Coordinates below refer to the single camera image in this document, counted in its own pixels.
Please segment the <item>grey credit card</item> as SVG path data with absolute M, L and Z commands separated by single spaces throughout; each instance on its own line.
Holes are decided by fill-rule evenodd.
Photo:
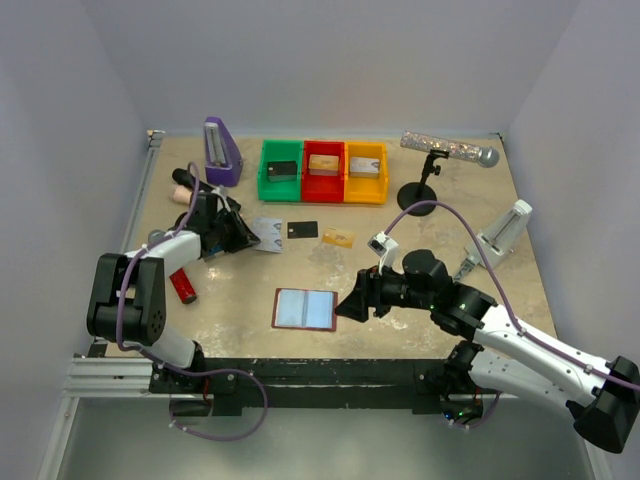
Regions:
M 296 221 L 287 223 L 288 239 L 308 239 L 318 237 L 317 221 Z

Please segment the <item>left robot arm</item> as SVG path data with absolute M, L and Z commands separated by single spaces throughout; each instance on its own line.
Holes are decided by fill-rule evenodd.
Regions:
M 173 381 L 184 391 L 201 389 L 208 369 L 197 361 L 198 344 L 168 325 L 166 279 L 213 253 L 233 254 L 258 243 L 224 194 L 195 193 L 188 211 L 166 233 L 136 250 L 99 257 L 86 316 L 88 333 L 171 369 Z

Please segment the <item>gold credit card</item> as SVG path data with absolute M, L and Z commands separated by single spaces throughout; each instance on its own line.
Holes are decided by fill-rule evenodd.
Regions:
M 321 241 L 328 245 L 351 249 L 356 238 L 356 233 L 349 230 L 327 227 Z

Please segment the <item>blue credit card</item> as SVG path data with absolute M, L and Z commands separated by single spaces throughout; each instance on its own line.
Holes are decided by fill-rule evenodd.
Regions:
M 282 231 L 282 220 L 258 217 L 253 220 L 252 230 L 259 238 L 262 238 L 263 236 L 280 236 Z

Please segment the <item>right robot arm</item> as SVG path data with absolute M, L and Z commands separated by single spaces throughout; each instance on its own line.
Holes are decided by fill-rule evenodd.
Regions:
M 478 348 L 472 359 L 447 365 L 452 389 L 467 392 L 477 385 L 558 404 L 583 439 L 610 453 L 624 450 L 639 414 L 633 361 L 606 360 L 539 331 L 489 295 L 453 280 L 429 250 L 408 253 L 402 267 L 359 271 L 336 315 L 364 323 L 394 307 L 425 310 L 441 330 Z

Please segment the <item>red leather card holder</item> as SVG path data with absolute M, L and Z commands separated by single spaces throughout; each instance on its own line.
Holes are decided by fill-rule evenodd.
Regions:
M 278 288 L 271 326 L 276 329 L 334 332 L 337 293 L 326 290 Z

